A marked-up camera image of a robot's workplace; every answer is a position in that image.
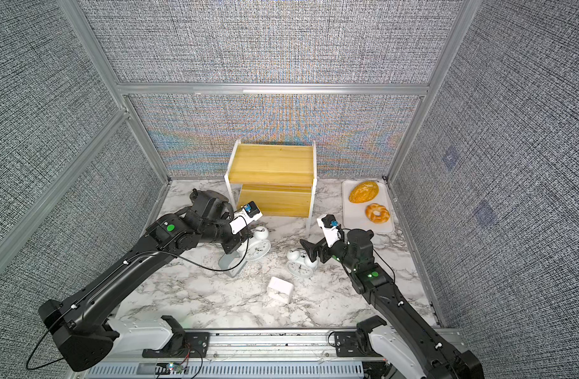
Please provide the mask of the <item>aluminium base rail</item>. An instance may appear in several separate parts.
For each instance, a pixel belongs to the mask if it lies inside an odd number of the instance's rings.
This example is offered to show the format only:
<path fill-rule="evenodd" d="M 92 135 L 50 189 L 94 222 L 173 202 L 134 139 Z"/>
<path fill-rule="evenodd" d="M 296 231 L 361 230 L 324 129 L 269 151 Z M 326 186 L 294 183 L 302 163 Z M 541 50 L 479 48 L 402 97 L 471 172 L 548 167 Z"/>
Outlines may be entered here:
<path fill-rule="evenodd" d="M 455 378 L 444 373 L 453 353 L 466 351 L 460 332 L 436 328 L 418 347 L 431 346 L 429 368 L 390 326 L 366 335 L 357 328 L 190 329 L 191 353 L 146 358 L 110 355 L 68 378 Z"/>

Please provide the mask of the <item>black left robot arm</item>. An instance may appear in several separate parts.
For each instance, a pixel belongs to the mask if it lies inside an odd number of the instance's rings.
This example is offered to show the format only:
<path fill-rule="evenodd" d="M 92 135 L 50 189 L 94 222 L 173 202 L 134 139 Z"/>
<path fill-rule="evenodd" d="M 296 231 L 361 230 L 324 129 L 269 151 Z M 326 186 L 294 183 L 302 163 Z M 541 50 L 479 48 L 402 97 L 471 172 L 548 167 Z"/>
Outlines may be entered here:
<path fill-rule="evenodd" d="M 75 372 L 90 369 L 112 352 L 141 351 L 146 357 L 178 357 L 188 350 L 184 328 L 172 316 L 128 325 L 112 311 L 152 274 L 199 243 L 218 243 L 232 254 L 250 237 L 248 226 L 262 213 L 255 202 L 234 211 L 212 190 L 193 189 L 191 205 L 153 222 L 120 260 L 63 301 L 49 300 L 38 313 L 62 359 Z"/>

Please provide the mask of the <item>white cube digital clock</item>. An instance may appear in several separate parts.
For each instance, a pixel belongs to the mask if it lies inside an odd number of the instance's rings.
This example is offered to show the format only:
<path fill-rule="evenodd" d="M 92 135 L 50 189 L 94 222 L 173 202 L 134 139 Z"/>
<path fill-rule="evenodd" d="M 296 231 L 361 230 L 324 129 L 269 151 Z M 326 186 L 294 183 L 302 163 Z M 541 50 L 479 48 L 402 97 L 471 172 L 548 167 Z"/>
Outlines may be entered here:
<path fill-rule="evenodd" d="M 267 285 L 267 295 L 280 303 L 289 304 L 292 300 L 294 285 L 291 282 L 272 276 Z"/>

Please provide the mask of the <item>yellow wooden two-tier shelf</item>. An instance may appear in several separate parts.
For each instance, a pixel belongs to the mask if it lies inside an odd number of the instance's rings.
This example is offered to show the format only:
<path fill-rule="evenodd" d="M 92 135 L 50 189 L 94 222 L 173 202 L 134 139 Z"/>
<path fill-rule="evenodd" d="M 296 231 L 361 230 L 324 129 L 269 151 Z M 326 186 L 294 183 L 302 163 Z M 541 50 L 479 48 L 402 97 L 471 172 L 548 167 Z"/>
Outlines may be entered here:
<path fill-rule="evenodd" d="M 305 218 L 311 234 L 318 184 L 317 145 L 272 145 L 235 141 L 224 174 L 235 207 L 262 201 L 266 216 Z"/>

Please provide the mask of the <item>white twin-bell alarm clock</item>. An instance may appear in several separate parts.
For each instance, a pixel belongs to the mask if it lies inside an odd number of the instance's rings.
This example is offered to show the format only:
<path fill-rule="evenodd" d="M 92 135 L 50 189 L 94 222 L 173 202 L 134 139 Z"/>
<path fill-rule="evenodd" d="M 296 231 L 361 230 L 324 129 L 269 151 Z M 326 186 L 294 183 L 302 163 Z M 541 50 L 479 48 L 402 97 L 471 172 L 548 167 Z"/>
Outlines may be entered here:
<path fill-rule="evenodd" d="M 264 226 L 255 227 L 251 230 L 252 237 L 248 240 L 246 260 L 255 262 L 270 252 L 271 244 L 268 239 L 269 230 Z"/>

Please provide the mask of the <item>glass jar black lid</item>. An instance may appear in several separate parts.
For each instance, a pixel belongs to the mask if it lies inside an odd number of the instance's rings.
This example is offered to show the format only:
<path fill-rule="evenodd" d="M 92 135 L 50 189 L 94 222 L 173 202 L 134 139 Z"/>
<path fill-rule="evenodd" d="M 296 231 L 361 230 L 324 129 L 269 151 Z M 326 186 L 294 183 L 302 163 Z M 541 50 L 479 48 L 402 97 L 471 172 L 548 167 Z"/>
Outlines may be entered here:
<path fill-rule="evenodd" d="M 193 189 L 189 195 L 189 198 L 191 200 L 191 203 L 195 203 L 196 199 L 199 197 L 199 190 L 197 189 Z"/>

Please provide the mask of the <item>grey rectangular digital clock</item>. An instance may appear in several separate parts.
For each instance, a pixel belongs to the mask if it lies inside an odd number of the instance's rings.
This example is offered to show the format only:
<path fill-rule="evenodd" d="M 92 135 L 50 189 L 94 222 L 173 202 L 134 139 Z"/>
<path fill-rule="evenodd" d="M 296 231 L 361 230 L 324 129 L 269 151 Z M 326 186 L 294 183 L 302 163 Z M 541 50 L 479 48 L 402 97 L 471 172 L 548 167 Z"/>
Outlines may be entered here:
<path fill-rule="evenodd" d="M 225 254 L 218 260 L 219 269 L 231 278 L 237 277 L 247 264 L 245 253 L 235 251 L 232 254 Z"/>

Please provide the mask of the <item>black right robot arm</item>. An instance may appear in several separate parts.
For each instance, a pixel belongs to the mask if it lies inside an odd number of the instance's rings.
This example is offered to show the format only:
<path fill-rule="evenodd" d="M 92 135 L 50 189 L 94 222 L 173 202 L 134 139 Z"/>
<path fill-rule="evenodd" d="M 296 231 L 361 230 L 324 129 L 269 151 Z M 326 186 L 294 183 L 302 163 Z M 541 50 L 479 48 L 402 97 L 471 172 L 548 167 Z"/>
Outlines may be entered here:
<path fill-rule="evenodd" d="M 362 352 L 384 357 L 405 378 L 483 378 L 480 360 L 461 352 L 433 329 L 409 304 L 395 279 L 375 262 L 374 233 L 361 229 L 341 232 L 325 228 L 317 243 L 300 244 L 311 261 L 334 259 L 342 264 L 357 294 L 379 317 L 357 325 Z"/>

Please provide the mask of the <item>white cutting board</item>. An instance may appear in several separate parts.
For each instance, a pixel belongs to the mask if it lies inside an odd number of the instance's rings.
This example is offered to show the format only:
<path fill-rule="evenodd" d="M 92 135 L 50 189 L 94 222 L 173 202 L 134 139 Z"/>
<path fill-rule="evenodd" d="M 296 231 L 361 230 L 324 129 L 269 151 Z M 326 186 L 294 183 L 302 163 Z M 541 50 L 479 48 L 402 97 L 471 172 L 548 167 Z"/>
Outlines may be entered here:
<path fill-rule="evenodd" d="M 363 182 L 364 180 L 345 180 L 341 184 L 343 227 L 348 229 L 372 230 L 376 235 L 394 233 L 394 213 L 389 203 L 387 188 L 383 183 L 376 182 L 379 192 L 372 200 L 363 203 L 353 203 L 349 200 L 351 192 Z M 389 219 L 383 223 L 374 223 L 371 221 L 367 213 L 369 205 L 380 205 L 385 208 L 389 213 Z"/>

